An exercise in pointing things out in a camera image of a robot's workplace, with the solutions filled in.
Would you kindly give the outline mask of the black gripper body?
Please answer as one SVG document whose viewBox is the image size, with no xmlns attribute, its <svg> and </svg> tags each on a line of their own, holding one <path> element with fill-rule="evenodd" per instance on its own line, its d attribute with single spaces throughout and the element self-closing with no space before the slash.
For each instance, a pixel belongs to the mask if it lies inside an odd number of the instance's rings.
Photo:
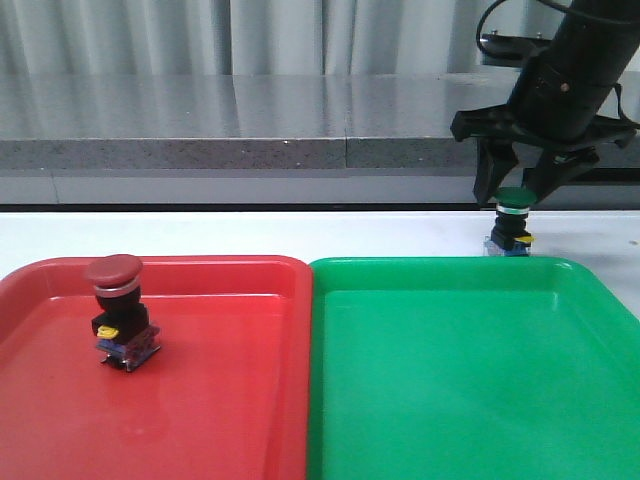
<svg viewBox="0 0 640 480">
<path fill-rule="evenodd" d="M 534 133 L 518 124 L 505 104 L 457 111 L 450 130 L 457 142 L 467 138 L 490 138 L 546 150 L 580 150 L 605 143 L 625 148 L 636 136 L 636 129 L 629 123 L 596 115 L 580 136 L 571 140 L 557 140 L 549 135 Z"/>
</svg>

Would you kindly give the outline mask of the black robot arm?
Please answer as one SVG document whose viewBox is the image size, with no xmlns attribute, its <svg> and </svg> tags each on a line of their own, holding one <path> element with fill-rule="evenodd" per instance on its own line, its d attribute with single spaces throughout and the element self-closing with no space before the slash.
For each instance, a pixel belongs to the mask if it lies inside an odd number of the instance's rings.
<svg viewBox="0 0 640 480">
<path fill-rule="evenodd" d="M 639 47 L 638 2 L 574 1 L 551 41 L 516 44 L 506 57 L 522 57 L 524 65 L 508 101 L 459 111 L 451 125 L 455 140 L 476 141 L 473 193 L 481 205 L 517 166 L 515 144 L 540 149 L 523 185 L 543 200 L 592 170 L 597 146 L 624 148 L 637 130 L 624 116 L 598 112 Z"/>
</svg>

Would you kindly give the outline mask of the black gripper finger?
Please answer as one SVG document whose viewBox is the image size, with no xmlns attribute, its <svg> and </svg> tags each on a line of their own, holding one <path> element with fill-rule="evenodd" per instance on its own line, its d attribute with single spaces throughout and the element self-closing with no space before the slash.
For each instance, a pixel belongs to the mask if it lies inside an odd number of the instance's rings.
<svg viewBox="0 0 640 480">
<path fill-rule="evenodd" d="M 479 205 L 486 205 L 507 174 L 518 165 L 511 141 L 476 139 L 477 165 L 473 194 Z"/>
<path fill-rule="evenodd" d="M 600 158 L 595 147 L 570 152 L 543 150 L 529 171 L 529 190 L 540 203 L 575 177 L 591 171 Z"/>
</svg>

